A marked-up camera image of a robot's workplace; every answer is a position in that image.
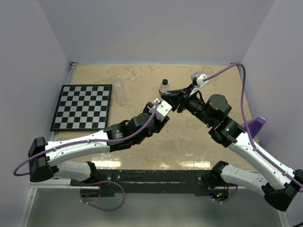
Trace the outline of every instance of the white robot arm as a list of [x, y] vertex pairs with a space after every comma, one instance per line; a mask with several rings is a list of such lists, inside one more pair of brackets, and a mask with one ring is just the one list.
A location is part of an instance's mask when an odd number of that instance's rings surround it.
[[187, 88], [169, 91], [161, 96], [164, 101], [157, 99], [154, 103], [148, 103], [143, 112], [130, 121], [114, 124], [89, 136], [50, 142], [46, 142], [43, 137], [36, 138], [28, 153], [30, 158], [35, 156], [29, 162], [30, 181], [40, 182], [52, 177], [64, 177], [80, 182], [92, 182], [95, 180], [96, 170], [93, 163], [80, 164], [69, 160], [88, 154], [128, 149], [132, 145], [140, 144], [146, 137], [161, 131], [169, 120], [167, 115], [171, 110], [181, 113], [186, 109], [210, 128], [212, 139], [240, 155], [259, 172], [254, 174], [220, 161], [210, 171], [210, 187], [214, 188], [222, 181], [236, 184], [263, 195], [270, 205], [285, 211], [300, 186], [272, 163], [301, 184], [303, 171], [294, 171], [283, 165], [258, 146], [258, 151], [262, 152], [263, 156], [260, 155], [252, 146], [248, 133], [228, 116], [231, 107], [224, 96], [212, 95], [204, 102], [198, 90], [206, 83], [203, 82], [205, 78], [206, 75], [202, 72], [195, 73], [192, 76], [193, 83]]

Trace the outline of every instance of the light purple wall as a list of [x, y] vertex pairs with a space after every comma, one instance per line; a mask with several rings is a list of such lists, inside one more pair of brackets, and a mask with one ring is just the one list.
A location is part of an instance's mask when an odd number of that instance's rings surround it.
[[[303, 169], [303, 1], [276, 0], [242, 59], [254, 116], [268, 120], [259, 139], [272, 155]], [[288, 209], [291, 224], [303, 221], [303, 195]]]
[[68, 61], [36, 0], [1, 1], [0, 31], [0, 220], [16, 226], [29, 178], [12, 172], [35, 137], [49, 139]]
[[240, 61], [274, 0], [39, 0], [71, 61]]

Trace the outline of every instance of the plastic bottle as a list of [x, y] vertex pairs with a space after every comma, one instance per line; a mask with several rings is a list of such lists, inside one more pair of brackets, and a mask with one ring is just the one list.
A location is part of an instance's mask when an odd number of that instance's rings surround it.
[[160, 84], [160, 87], [159, 87], [159, 100], [162, 100], [161, 99], [161, 95], [165, 94], [167, 91], [170, 90], [170, 87], [169, 87], [169, 82], [167, 79], [164, 79], [162, 81], [162, 83]]
[[119, 105], [125, 105], [127, 101], [125, 87], [119, 77], [114, 78], [113, 92]]

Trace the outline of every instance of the beige speckled tabletop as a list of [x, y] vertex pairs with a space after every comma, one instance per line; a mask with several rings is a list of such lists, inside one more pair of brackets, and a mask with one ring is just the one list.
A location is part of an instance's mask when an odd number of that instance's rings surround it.
[[[131, 119], [142, 112], [146, 103], [158, 98], [159, 85], [168, 79], [170, 89], [181, 89], [191, 83], [190, 76], [203, 71], [211, 76], [225, 66], [195, 65], [78, 65], [72, 84], [111, 84], [113, 77], [122, 79], [127, 92], [127, 104], [119, 106], [115, 96], [109, 113], [108, 125]], [[243, 122], [240, 110], [241, 79], [238, 69], [231, 68], [209, 81], [201, 89], [203, 98], [212, 94], [224, 95], [232, 106], [230, 117]], [[250, 111], [245, 99], [247, 118]], [[146, 138], [131, 149], [113, 153], [94, 154], [73, 161], [93, 161], [97, 168], [118, 169], [211, 169], [218, 161], [227, 161], [242, 168], [253, 169], [244, 159], [215, 143], [209, 129], [189, 112], [171, 112], [170, 121], [159, 134]], [[57, 140], [89, 135], [92, 132], [60, 132]]]

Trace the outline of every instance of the checkered board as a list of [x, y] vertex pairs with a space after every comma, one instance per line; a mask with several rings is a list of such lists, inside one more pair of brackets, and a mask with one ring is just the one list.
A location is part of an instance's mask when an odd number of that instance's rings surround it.
[[63, 85], [51, 131], [99, 131], [107, 127], [112, 85]]

